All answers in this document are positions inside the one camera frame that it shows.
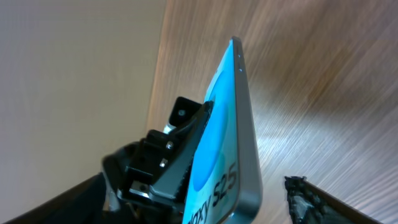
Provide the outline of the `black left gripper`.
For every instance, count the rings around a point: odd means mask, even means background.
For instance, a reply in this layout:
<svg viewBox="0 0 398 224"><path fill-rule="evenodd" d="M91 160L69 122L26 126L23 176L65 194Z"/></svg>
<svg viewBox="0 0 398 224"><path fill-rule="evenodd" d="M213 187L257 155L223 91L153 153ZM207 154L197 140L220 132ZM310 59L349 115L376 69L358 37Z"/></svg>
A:
<svg viewBox="0 0 398 224"><path fill-rule="evenodd" d="M102 161L108 211L127 223L181 223L193 157L214 103L176 100L168 133L151 129Z"/></svg>

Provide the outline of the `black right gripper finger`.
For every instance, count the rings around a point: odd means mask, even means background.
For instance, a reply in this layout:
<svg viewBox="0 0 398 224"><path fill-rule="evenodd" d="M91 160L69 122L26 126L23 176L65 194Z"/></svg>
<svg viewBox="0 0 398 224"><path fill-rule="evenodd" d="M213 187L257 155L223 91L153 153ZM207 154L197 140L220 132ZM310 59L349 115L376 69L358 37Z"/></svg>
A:
<svg viewBox="0 0 398 224"><path fill-rule="evenodd" d="M379 224L338 200L305 177L285 177L289 215L293 224Z"/></svg>

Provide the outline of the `blue screen Galaxy smartphone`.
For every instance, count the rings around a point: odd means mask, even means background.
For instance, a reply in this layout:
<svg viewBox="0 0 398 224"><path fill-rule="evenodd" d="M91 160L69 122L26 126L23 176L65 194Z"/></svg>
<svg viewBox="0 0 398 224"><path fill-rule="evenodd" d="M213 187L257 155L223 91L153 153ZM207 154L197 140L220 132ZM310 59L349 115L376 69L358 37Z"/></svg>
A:
<svg viewBox="0 0 398 224"><path fill-rule="evenodd" d="M196 149L183 222L251 223L262 178L243 45L232 37L206 91L212 111Z"/></svg>

